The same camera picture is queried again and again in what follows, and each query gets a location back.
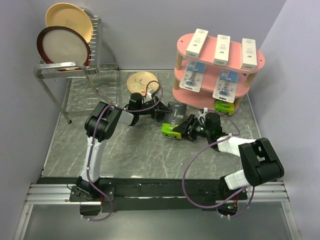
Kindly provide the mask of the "black green razor box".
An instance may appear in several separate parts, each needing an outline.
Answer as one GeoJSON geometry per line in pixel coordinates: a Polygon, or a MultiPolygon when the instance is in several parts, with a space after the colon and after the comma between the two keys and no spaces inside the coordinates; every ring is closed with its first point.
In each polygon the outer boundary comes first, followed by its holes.
{"type": "Polygon", "coordinates": [[[224,115],[231,116],[235,111],[234,103],[216,100],[214,103],[214,110],[224,115]]]}
{"type": "Polygon", "coordinates": [[[184,122],[187,105],[185,103],[170,101],[167,107],[171,110],[171,113],[165,115],[161,133],[164,137],[180,140],[182,134],[173,131],[173,129],[184,122]]]}

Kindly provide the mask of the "blue razor blister pack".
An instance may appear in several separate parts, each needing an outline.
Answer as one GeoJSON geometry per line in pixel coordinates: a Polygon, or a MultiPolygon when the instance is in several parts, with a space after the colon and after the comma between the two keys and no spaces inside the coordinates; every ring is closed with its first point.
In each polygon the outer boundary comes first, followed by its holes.
{"type": "Polygon", "coordinates": [[[238,85],[238,73],[230,70],[219,72],[212,97],[216,100],[233,103],[238,85]]]}
{"type": "Polygon", "coordinates": [[[199,93],[206,71],[206,65],[201,62],[190,60],[185,68],[179,87],[185,90],[199,93]]]}

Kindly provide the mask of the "pink three-tier shelf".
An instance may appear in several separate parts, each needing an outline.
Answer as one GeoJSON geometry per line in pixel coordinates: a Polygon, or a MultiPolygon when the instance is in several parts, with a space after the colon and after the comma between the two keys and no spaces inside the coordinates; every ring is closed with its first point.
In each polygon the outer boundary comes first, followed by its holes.
{"type": "Polygon", "coordinates": [[[265,56],[257,49],[257,67],[255,70],[241,69],[241,43],[231,41],[229,49],[229,58],[227,66],[214,65],[214,56],[216,50],[217,38],[207,36],[200,55],[197,59],[186,55],[187,47],[193,37],[193,33],[188,33],[181,36],[177,41],[176,64],[174,69],[174,85],[172,89],[173,97],[180,103],[187,104],[190,107],[197,109],[208,108],[215,109],[215,101],[213,92],[221,70],[229,70],[238,73],[238,83],[235,91],[234,111],[236,111],[242,101],[242,98],[248,93],[250,86],[256,77],[257,73],[265,65],[265,56]],[[183,80],[185,70],[190,61],[204,63],[206,65],[203,81],[199,92],[194,92],[180,87],[180,82],[183,80]]]}

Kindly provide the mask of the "white razor box slanted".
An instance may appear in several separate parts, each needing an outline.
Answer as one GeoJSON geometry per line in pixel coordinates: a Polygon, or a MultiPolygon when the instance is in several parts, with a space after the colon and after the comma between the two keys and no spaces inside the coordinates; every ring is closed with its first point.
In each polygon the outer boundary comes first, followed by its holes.
{"type": "Polygon", "coordinates": [[[194,59],[198,59],[204,46],[209,31],[197,28],[186,48],[185,55],[194,59]]]}

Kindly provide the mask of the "white razor box bottom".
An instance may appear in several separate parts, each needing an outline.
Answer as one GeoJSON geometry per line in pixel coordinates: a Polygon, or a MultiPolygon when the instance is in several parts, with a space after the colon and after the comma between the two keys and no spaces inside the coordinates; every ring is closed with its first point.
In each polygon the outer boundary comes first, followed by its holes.
{"type": "Polygon", "coordinates": [[[216,38],[213,64],[225,67],[229,61],[231,37],[218,34],[216,38]]]}

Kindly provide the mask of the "white razor box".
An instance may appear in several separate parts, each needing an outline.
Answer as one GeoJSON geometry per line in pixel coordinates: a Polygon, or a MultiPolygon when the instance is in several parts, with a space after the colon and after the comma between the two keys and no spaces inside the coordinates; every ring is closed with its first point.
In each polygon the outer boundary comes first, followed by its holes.
{"type": "Polygon", "coordinates": [[[213,64],[225,67],[229,61],[231,37],[218,34],[216,38],[213,64]]]}
{"type": "Polygon", "coordinates": [[[240,54],[241,69],[253,71],[257,67],[257,48],[254,39],[243,38],[240,54]]]}

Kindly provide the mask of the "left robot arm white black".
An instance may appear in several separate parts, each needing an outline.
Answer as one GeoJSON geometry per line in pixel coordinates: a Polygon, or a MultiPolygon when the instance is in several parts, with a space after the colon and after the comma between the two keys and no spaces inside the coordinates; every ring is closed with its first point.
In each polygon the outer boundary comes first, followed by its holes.
{"type": "Polygon", "coordinates": [[[146,97],[135,92],[130,95],[124,108],[99,102],[87,118],[84,129],[87,136],[87,151],[83,169],[76,181],[81,195],[88,201],[95,200],[100,193],[100,167],[104,148],[118,124],[133,127],[141,115],[149,115],[157,122],[165,119],[172,110],[164,105],[153,90],[146,97]]]}

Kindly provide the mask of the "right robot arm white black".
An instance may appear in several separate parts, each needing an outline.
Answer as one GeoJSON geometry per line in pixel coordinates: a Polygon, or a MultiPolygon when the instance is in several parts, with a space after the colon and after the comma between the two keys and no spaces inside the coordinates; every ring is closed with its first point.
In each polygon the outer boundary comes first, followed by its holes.
{"type": "Polygon", "coordinates": [[[215,151],[240,158],[242,170],[221,178],[222,184],[218,192],[224,199],[232,198],[237,189],[256,187],[280,179],[285,174],[284,167],[267,138],[246,139],[226,134],[217,113],[207,113],[204,123],[192,114],[173,131],[191,142],[198,137],[205,138],[215,151]]]}

